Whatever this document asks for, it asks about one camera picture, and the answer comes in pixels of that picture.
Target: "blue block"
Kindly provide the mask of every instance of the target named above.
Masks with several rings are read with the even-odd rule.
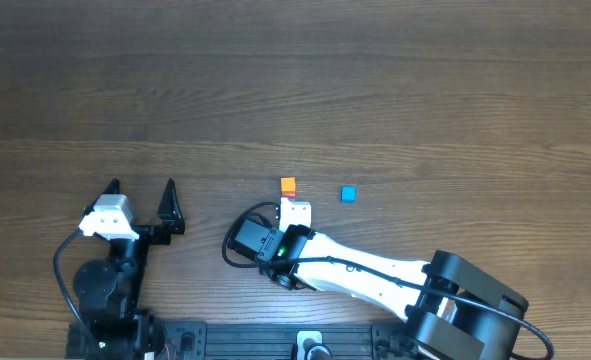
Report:
[[[352,204],[355,202],[355,186],[342,186],[342,202]]]

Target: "white plastic part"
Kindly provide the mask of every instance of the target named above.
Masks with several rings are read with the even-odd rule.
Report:
[[[299,258],[333,256],[367,266],[384,274],[400,278],[418,285],[424,285],[426,274],[422,267],[425,261],[401,261],[387,259],[336,243],[325,234],[317,233],[309,240]],[[365,271],[343,264],[302,263],[295,276],[307,285],[320,291],[337,291],[380,306],[403,321],[408,320],[404,310],[415,305],[419,290],[399,287]],[[447,299],[442,301],[437,316],[441,316]]]
[[[95,233],[106,240],[111,239],[139,239],[139,234],[131,228],[133,212],[126,195],[104,194],[100,196],[93,212],[84,216],[79,228],[84,236]]]
[[[311,227],[311,203],[308,201],[290,201],[283,197],[280,202],[279,231],[285,232],[289,225]]]

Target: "wooden surface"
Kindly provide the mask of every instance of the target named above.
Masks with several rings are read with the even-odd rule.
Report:
[[[142,295],[160,316],[390,319],[225,266],[230,222],[287,175],[315,228],[455,252],[530,301],[557,359],[591,359],[588,0],[0,0],[0,356],[63,355],[52,255],[113,177],[141,222],[177,182],[188,231]],[[69,283],[106,251],[75,242]]]

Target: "orange cube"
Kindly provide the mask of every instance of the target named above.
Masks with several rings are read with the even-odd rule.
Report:
[[[282,196],[293,198],[296,191],[295,178],[282,178]]]

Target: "small block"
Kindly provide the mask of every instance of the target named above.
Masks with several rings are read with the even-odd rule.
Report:
[[[355,186],[342,186],[342,202],[352,204],[355,202],[357,189]]]
[[[295,178],[282,178],[282,196],[295,197],[296,191]]]

